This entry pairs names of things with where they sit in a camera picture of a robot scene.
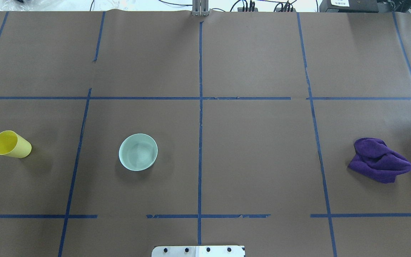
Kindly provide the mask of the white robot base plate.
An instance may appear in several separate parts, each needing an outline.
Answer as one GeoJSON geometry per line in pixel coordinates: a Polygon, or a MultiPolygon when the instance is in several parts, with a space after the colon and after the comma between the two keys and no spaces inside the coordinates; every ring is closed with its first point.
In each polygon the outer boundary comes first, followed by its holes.
{"type": "Polygon", "coordinates": [[[152,257],[245,257],[245,247],[239,245],[158,246],[152,257]]]}

